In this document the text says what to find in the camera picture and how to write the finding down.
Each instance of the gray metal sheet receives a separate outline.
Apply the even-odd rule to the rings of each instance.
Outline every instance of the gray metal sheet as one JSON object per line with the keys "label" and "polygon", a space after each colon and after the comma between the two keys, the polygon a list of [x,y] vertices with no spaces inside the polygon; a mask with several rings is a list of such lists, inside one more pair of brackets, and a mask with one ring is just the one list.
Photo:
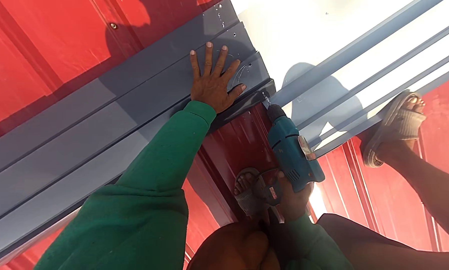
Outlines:
{"label": "gray metal sheet", "polygon": [[[226,66],[236,58],[247,59],[254,49],[243,23],[239,23],[213,40],[214,60],[218,58],[221,46],[227,45],[229,55]],[[204,49],[196,50],[201,56],[200,63],[204,64]],[[145,123],[163,110],[173,106],[189,95],[193,84],[193,71],[186,56],[180,61],[159,73],[152,79],[142,83],[137,88],[117,100],[117,103],[138,123]]]}
{"label": "gray metal sheet", "polygon": [[417,47],[415,47],[410,52],[406,53],[405,55],[403,55],[402,57],[400,57],[399,59],[397,59],[393,63],[389,64],[387,67],[383,68],[382,70],[380,70],[379,72],[377,72],[373,76],[369,77],[363,83],[360,83],[358,86],[356,86],[353,89],[349,90],[345,95],[343,95],[342,97],[340,97],[339,99],[337,99],[333,103],[329,104],[328,106],[326,106],[325,108],[323,108],[322,110],[320,110],[319,112],[314,114],[313,116],[307,118],[302,123],[295,123],[296,127],[299,130],[301,130],[305,126],[311,125],[314,121],[318,120],[323,115],[329,113],[332,109],[334,109],[335,107],[339,106],[341,103],[343,103],[343,102],[353,98],[354,95],[359,93],[361,90],[365,89],[366,87],[370,86],[372,83],[374,83],[377,80],[379,80],[380,78],[384,77],[386,74],[390,73],[395,68],[399,67],[400,65],[402,65],[403,63],[405,63],[409,59],[411,59],[414,56],[418,55],[420,52],[424,51],[425,49],[427,49],[431,45],[435,44],[437,41],[441,40],[443,37],[447,36],[448,34],[449,34],[449,27],[443,29],[442,31],[440,31],[436,35],[432,36],[430,39],[428,39],[425,42],[423,42],[422,44],[418,45]]}
{"label": "gray metal sheet", "polygon": [[317,66],[287,84],[270,101],[280,106],[288,104],[441,1],[415,0],[411,2]]}
{"label": "gray metal sheet", "polygon": [[238,22],[230,0],[224,0],[3,135],[0,171]]}
{"label": "gray metal sheet", "polygon": [[[224,33],[222,36],[231,35],[235,38],[234,33],[244,31],[241,24],[236,25],[233,29],[236,31],[231,34]],[[220,42],[226,42],[226,39],[222,38]],[[246,75],[240,75],[240,83],[246,83],[248,85],[246,90],[250,91],[255,86],[253,84],[267,79],[268,74],[265,70],[264,72],[260,70],[259,67],[264,65],[259,54],[254,53],[252,46],[245,46],[240,51],[240,55],[247,54],[252,55],[249,60],[243,61],[241,66],[248,65],[247,71],[249,72],[246,71]],[[191,68],[188,58],[184,58],[182,61],[183,63],[176,63],[142,84],[142,86],[148,87],[138,87],[121,97],[126,102],[118,100],[111,103],[2,171],[0,173],[0,218],[140,126],[152,119],[157,119],[156,116],[160,119],[169,119],[171,114],[176,111],[174,106],[180,101],[185,101],[189,96],[191,74],[183,74],[186,74],[185,70]],[[160,89],[160,87],[171,89],[171,91],[156,92],[156,89]],[[151,123],[149,123],[149,130],[143,130],[146,132],[146,138],[149,139],[159,130],[160,125],[164,124],[162,122],[153,126]]]}

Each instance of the green long-sleeve shirt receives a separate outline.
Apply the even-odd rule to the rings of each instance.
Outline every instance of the green long-sleeve shirt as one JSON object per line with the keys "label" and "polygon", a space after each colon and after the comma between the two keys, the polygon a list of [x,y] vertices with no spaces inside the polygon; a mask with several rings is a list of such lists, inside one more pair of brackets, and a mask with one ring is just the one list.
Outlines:
{"label": "green long-sleeve shirt", "polygon": [[[116,184],[89,196],[35,269],[182,269],[188,209],[181,187],[215,116],[199,101],[174,114]],[[289,267],[349,265],[326,232],[306,219],[289,224],[307,258]]]}

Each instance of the hand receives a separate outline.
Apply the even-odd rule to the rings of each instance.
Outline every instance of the hand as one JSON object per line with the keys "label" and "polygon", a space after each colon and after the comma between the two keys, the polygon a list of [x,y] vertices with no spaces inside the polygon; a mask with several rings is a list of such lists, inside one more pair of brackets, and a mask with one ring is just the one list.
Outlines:
{"label": "hand", "polygon": [[303,190],[295,193],[291,182],[284,176],[282,171],[278,173],[278,181],[280,181],[283,191],[283,198],[278,205],[279,211],[285,220],[295,221],[306,213],[306,205],[313,191],[314,182],[309,182]]}
{"label": "hand", "polygon": [[197,63],[197,55],[194,50],[190,53],[191,66],[193,67],[193,87],[191,88],[191,100],[201,101],[213,107],[216,113],[221,113],[227,109],[234,100],[241,95],[246,89],[246,85],[239,84],[233,88],[229,94],[226,91],[229,80],[233,77],[240,61],[235,60],[224,74],[221,75],[224,67],[224,61],[228,55],[228,47],[221,48],[220,56],[216,62],[213,72],[211,73],[211,66],[213,63],[213,44],[206,43],[206,55],[204,62],[204,72],[201,76],[199,65]]}

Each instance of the sandal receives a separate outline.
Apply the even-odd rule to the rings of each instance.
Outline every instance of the sandal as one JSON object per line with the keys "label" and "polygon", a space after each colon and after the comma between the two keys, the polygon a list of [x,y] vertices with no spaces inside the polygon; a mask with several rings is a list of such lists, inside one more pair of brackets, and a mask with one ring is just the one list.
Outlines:
{"label": "sandal", "polygon": [[263,177],[259,174],[259,171],[255,168],[246,168],[239,172],[234,180],[234,184],[238,181],[241,175],[250,173],[255,177],[251,186],[243,191],[242,193],[235,195],[236,201],[238,201],[239,206],[245,212],[246,216],[256,215],[257,213],[266,209],[266,203],[263,198],[263,188],[266,186],[264,184]]}
{"label": "sandal", "polygon": [[380,143],[418,138],[419,127],[426,119],[426,116],[422,113],[402,108],[406,101],[414,97],[421,98],[418,93],[407,89],[390,102],[385,118],[381,121],[377,132],[367,143],[363,152],[363,162],[367,167],[377,168],[383,165],[383,162],[376,157],[376,150]]}

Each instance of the teal drill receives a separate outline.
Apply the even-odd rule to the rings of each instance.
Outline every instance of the teal drill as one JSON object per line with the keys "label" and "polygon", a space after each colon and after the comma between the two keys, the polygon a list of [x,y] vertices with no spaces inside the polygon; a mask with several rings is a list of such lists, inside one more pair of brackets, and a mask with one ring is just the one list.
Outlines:
{"label": "teal drill", "polygon": [[[294,192],[301,191],[309,182],[322,182],[325,177],[316,155],[306,139],[299,135],[293,121],[277,104],[269,105],[268,117],[273,123],[268,132],[269,146],[273,149],[283,173],[291,182]],[[264,194],[269,205],[279,204],[282,197],[279,182],[266,186]]]}

